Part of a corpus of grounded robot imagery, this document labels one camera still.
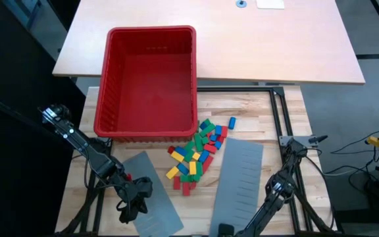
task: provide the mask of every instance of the gray slotted board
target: gray slotted board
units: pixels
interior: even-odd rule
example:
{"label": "gray slotted board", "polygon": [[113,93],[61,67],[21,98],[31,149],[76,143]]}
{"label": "gray slotted board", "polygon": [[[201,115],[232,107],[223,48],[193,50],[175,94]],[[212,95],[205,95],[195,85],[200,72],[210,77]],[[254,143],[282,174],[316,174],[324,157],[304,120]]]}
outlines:
{"label": "gray slotted board", "polygon": [[145,199],[147,214],[138,213],[133,221],[141,237],[166,237],[175,234],[184,227],[173,206],[156,170],[146,152],[124,162],[125,171],[133,179],[147,176],[153,182],[153,193]]}
{"label": "gray slotted board", "polygon": [[226,139],[209,236],[216,237],[220,223],[242,230],[257,210],[263,145]]}

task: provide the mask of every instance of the blue block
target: blue block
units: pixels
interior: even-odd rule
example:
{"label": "blue block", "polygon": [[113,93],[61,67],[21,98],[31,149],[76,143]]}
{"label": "blue block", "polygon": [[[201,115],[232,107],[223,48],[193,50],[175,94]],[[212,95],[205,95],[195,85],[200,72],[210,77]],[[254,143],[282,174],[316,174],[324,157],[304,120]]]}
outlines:
{"label": "blue block", "polygon": [[229,120],[229,129],[234,129],[235,122],[236,122],[236,118],[235,117],[230,117],[230,120]]}
{"label": "blue block", "polygon": [[179,154],[181,154],[183,157],[185,157],[187,155],[187,151],[182,147],[177,146],[175,148],[175,151],[178,152]]}
{"label": "blue block", "polygon": [[221,126],[216,125],[216,131],[215,131],[215,134],[216,134],[217,136],[222,135],[222,127],[221,127]]}
{"label": "blue block", "polygon": [[216,143],[215,143],[215,147],[216,147],[217,149],[220,149],[221,146],[222,146],[222,143],[221,143],[221,142],[216,142]]}
{"label": "blue block", "polygon": [[188,175],[188,173],[190,172],[190,170],[182,163],[176,165],[176,168],[178,168],[178,170],[181,171],[183,175]]}
{"label": "blue block", "polygon": [[210,153],[206,150],[204,150],[202,152],[202,154],[200,155],[200,158],[198,158],[198,161],[201,162],[201,163],[204,163],[204,161],[207,159],[207,157],[210,155]]}
{"label": "blue block", "polygon": [[204,123],[204,122],[202,122],[201,124],[200,124],[200,128],[202,129],[202,130],[204,130],[204,128],[206,128],[207,127],[207,125]]}

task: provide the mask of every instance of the red plastic basket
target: red plastic basket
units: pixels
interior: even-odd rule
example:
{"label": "red plastic basket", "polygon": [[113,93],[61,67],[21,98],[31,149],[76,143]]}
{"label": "red plastic basket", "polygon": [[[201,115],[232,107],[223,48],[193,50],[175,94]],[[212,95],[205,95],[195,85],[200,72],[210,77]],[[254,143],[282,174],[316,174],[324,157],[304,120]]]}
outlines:
{"label": "red plastic basket", "polygon": [[195,66],[191,26],[112,29],[95,133],[120,142],[190,140],[197,128]]}

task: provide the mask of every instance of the green block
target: green block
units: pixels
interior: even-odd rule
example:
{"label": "green block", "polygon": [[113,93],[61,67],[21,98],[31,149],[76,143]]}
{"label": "green block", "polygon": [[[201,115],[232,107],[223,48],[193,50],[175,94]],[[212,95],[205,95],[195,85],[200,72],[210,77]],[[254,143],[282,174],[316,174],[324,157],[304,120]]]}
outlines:
{"label": "green block", "polygon": [[181,182],[193,182],[192,175],[181,175]]}
{"label": "green block", "polygon": [[203,151],[203,143],[201,142],[201,136],[199,134],[194,135],[195,147],[197,151]]}
{"label": "green block", "polygon": [[201,179],[201,175],[200,174],[196,174],[196,175],[193,176],[193,181],[198,182],[198,181],[200,181],[200,179]]}
{"label": "green block", "polygon": [[195,167],[197,168],[197,174],[203,175],[203,164],[201,162],[196,162]]}
{"label": "green block", "polygon": [[195,152],[193,150],[187,151],[187,154],[184,157],[184,161],[190,162],[192,160],[192,156],[194,155],[194,153]]}
{"label": "green block", "polygon": [[186,151],[191,151],[194,146],[195,146],[195,142],[190,141],[190,142],[187,143],[187,145],[184,147],[184,149]]}
{"label": "green block", "polygon": [[209,139],[208,139],[207,137],[203,137],[203,138],[201,139],[201,143],[202,143],[203,145],[207,144],[208,142],[209,142]]}
{"label": "green block", "polygon": [[204,120],[204,123],[205,123],[207,126],[211,124],[211,122],[210,122],[209,119]]}
{"label": "green block", "polygon": [[214,124],[208,125],[206,128],[204,128],[203,131],[201,131],[199,134],[200,136],[206,136],[209,132],[213,131],[216,128]]}

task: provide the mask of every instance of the wooden table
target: wooden table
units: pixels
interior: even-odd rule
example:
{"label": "wooden table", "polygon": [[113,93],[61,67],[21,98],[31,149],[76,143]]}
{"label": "wooden table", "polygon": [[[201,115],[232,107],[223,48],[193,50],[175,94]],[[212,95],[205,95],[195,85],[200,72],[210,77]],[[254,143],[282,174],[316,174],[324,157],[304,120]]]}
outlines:
{"label": "wooden table", "polygon": [[81,0],[53,74],[100,76],[114,27],[190,25],[197,32],[197,77],[269,82],[364,84],[334,0]]}
{"label": "wooden table", "polygon": [[[284,89],[294,135],[311,135],[311,127],[300,87],[286,86]],[[99,88],[89,89],[80,123],[80,130],[90,137],[96,137],[93,131],[93,122],[98,92]],[[258,207],[260,207],[265,198],[265,184],[267,180],[282,166],[269,94],[264,92],[199,92],[197,99],[199,120],[208,118],[215,124],[225,125],[230,116],[235,116],[237,118],[235,130],[229,130],[228,136],[252,142],[261,142],[264,145],[258,200]],[[281,107],[278,106],[278,109],[280,111],[280,121],[283,121]],[[118,160],[125,161],[146,150],[184,224],[184,229],[176,234],[208,234],[225,147],[222,147],[215,154],[212,166],[203,175],[196,189],[191,191],[191,196],[184,197],[182,191],[172,189],[172,181],[165,176],[167,170],[176,165],[176,161],[167,153],[167,147],[170,145],[170,143],[115,143],[113,155]],[[309,157],[320,166],[315,152],[310,151]],[[84,202],[86,196],[86,188],[83,184],[84,164],[85,160],[83,157],[76,158],[71,162],[59,213],[57,231],[67,226]],[[301,171],[307,199],[318,215],[329,225],[332,217],[330,202],[320,174],[306,160],[301,164]],[[118,221],[120,213],[116,211],[115,206],[119,200],[113,188],[109,188],[106,191],[99,230],[100,235],[137,234],[132,223],[121,224]],[[297,205],[301,226],[305,226],[300,206],[298,203]],[[94,211],[95,205],[91,208],[90,217],[94,217]],[[89,220],[88,230],[91,230],[92,224],[93,220]],[[285,205],[273,217],[263,234],[293,234],[289,205]]]}

